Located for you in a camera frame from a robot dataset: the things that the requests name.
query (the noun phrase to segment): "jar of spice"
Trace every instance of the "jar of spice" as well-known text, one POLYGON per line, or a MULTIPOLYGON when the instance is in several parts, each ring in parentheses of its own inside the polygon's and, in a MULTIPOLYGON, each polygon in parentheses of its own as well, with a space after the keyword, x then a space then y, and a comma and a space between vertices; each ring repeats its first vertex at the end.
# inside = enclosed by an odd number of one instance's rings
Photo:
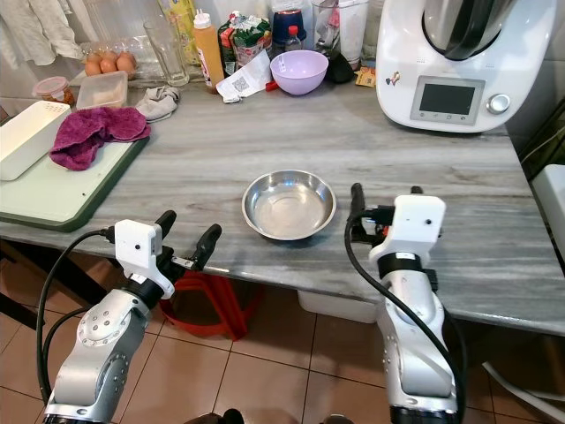
POLYGON ((39 81, 35 84, 32 95, 39 95, 47 102, 66 103, 69 106, 74 104, 74 96, 65 77, 51 77, 39 81))

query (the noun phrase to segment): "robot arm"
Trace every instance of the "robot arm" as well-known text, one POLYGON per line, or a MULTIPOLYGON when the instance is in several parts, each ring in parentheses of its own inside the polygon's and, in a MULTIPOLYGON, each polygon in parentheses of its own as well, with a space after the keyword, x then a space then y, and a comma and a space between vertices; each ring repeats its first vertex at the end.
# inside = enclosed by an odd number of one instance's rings
POLYGON ((190 259, 176 258, 162 245, 175 213, 154 225, 121 221, 110 231, 116 257, 129 276, 80 320, 71 354, 61 366, 45 408, 44 423, 109 423, 124 390, 133 354, 150 319, 150 310, 168 299, 186 269, 203 269, 222 228, 210 227, 190 259))
MULTIPOLYGON (((379 270, 381 287, 400 299, 445 345, 444 307, 433 293, 429 270, 423 268, 440 235, 445 203, 415 190, 419 193, 397 197, 393 208, 378 207, 367 214, 361 186, 354 185, 351 191, 352 215, 373 216, 377 224, 377 234, 370 236, 358 218, 350 235, 353 241, 373 245, 369 262, 379 270)), ((390 299, 380 305, 377 324, 384 337, 391 422, 459 422, 456 380, 431 339, 390 299)))

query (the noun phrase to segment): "gray countertop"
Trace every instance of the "gray countertop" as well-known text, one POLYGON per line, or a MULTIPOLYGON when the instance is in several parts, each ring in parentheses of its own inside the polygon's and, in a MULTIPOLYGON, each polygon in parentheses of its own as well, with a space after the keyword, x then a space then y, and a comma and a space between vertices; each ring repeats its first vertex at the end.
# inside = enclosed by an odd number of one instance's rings
MULTIPOLYGON (((165 244, 177 254, 190 253, 211 223, 223 227, 210 272, 378 301, 343 246, 350 187, 361 183, 375 205, 419 185, 448 205, 430 264, 447 308, 473 321, 565 335, 565 279, 503 130, 470 136, 400 127, 385 118, 374 90, 353 85, 322 85, 304 97, 262 92, 226 105, 189 84, 173 117, 152 127, 85 227, 63 234, 0 223, 0 235, 63 248, 87 230, 152 221, 170 208, 178 218, 165 244), (242 216, 246 187, 282 169, 309 170, 337 196, 333 222, 307 240, 262 238, 242 216)), ((101 239, 78 250, 112 254, 101 239)), ((357 252, 365 258, 369 248, 357 252)))

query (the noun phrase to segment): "purple towel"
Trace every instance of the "purple towel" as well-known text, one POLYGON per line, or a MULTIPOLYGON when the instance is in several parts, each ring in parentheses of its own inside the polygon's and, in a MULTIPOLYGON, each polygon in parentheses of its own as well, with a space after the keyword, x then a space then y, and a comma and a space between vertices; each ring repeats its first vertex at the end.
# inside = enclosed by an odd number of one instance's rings
POLYGON ((51 160, 68 170, 86 170, 105 142, 147 137, 151 127, 135 108, 95 108, 69 115, 56 133, 51 160))

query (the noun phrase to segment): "cutting board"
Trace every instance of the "cutting board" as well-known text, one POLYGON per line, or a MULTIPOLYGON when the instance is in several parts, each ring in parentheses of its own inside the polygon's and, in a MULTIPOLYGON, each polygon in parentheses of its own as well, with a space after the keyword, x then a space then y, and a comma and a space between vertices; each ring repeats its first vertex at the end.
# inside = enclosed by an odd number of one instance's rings
POLYGON ((0 181, 0 221, 55 231, 88 222, 149 138, 106 143, 87 170, 67 170, 48 155, 13 181, 0 181))

